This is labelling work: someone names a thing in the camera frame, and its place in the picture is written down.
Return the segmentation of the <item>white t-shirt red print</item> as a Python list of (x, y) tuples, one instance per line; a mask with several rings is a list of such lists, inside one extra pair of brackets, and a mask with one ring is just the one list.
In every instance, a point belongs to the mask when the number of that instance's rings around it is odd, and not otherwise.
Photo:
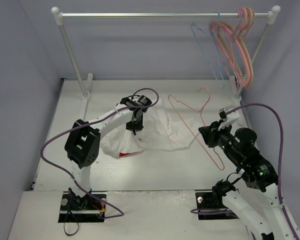
[(103, 137), (100, 148), (114, 158), (144, 150), (176, 151), (188, 148), (201, 124), (193, 117), (173, 120), (167, 106), (160, 99), (143, 115), (143, 130), (133, 134), (121, 125)]

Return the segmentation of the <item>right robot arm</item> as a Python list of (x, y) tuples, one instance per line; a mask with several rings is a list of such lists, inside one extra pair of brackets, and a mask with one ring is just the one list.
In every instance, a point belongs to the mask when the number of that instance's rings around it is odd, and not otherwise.
[(231, 126), (218, 129), (219, 125), (215, 121), (198, 131), (208, 147), (220, 147), (234, 164), (240, 179), (253, 190), (265, 216), (248, 204), (228, 180), (212, 187), (212, 202), (229, 208), (246, 225), (254, 240), (300, 240), (300, 230), (279, 197), (279, 176), (255, 147), (257, 134), (245, 127), (231, 134)]

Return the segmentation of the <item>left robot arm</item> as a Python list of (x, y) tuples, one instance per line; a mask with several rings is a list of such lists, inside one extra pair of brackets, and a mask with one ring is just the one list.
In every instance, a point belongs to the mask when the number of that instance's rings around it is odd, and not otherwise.
[(73, 194), (72, 204), (79, 210), (86, 209), (90, 204), (91, 192), (90, 174), (91, 165), (99, 155), (102, 138), (120, 126), (133, 134), (143, 129), (143, 113), (145, 113), (152, 101), (144, 95), (128, 96), (121, 99), (115, 108), (96, 118), (100, 121), (96, 124), (72, 131), (65, 143), (64, 149), (71, 162), (71, 173), (77, 187), (73, 184), (69, 192)]

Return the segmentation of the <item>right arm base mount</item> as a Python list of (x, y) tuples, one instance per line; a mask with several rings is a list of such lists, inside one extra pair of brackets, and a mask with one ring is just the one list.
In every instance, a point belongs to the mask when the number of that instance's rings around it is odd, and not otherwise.
[(216, 212), (216, 214), (203, 215), (198, 214), (197, 217), (200, 221), (212, 221), (212, 220), (234, 220), (238, 217), (230, 211), (229, 208), (226, 208), (222, 203), (217, 203), (213, 200), (213, 195), (211, 191), (196, 191), (196, 209), (198, 212)]

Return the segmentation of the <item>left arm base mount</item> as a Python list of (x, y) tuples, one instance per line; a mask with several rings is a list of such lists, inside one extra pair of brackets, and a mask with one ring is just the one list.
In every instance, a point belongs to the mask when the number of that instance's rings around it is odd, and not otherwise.
[(78, 203), (69, 192), (63, 192), (58, 223), (103, 223), (106, 206), (93, 197), (86, 196)]

